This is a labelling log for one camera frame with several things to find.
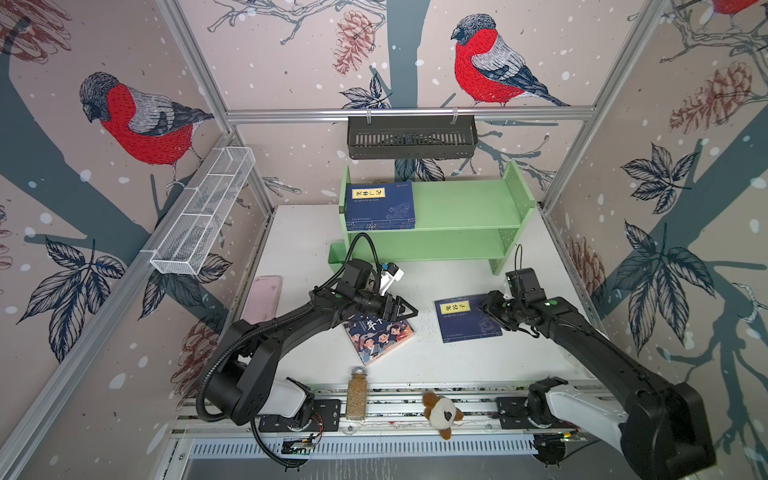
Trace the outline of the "dark blue bottom book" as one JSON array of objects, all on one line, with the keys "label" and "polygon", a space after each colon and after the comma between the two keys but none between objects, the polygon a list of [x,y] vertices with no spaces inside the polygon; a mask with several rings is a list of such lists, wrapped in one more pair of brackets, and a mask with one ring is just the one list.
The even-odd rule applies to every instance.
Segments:
[{"label": "dark blue bottom book", "polygon": [[498,337],[501,327],[482,310],[485,294],[435,301],[442,341],[455,343]]}]

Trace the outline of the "blue book wide yellow label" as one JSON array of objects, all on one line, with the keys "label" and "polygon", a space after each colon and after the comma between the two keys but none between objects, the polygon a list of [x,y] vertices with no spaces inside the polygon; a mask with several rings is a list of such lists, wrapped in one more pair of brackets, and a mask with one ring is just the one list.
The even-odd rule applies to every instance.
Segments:
[{"label": "blue book wide yellow label", "polygon": [[391,230],[410,230],[415,228],[414,221],[382,221],[382,222],[347,222],[346,229],[352,231],[391,231]]}]

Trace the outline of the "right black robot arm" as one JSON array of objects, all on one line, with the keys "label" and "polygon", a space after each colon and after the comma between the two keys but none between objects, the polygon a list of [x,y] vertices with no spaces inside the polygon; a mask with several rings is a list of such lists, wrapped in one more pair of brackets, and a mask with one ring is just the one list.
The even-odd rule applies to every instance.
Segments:
[{"label": "right black robot arm", "polygon": [[672,384],[619,349],[562,297],[546,296],[531,268],[506,275],[511,296],[489,292],[482,311],[502,329],[542,336],[565,349],[610,393],[606,400],[548,377],[528,388],[537,427],[567,422],[618,450],[642,479],[681,479],[716,463],[705,405],[689,384]]}]

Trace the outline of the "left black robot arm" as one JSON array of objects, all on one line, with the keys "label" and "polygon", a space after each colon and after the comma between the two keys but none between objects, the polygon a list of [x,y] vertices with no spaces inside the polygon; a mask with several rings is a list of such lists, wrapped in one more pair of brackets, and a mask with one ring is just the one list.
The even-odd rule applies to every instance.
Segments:
[{"label": "left black robot arm", "polygon": [[233,323],[198,379],[198,418],[242,426],[258,417],[277,416],[295,429],[307,426],[315,414],[314,393],[297,380],[278,380],[278,363],[311,337],[358,316],[389,323],[415,317],[415,307],[389,292],[403,276],[393,262],[348,260],[309,292],[303,306],[257,324]]}]

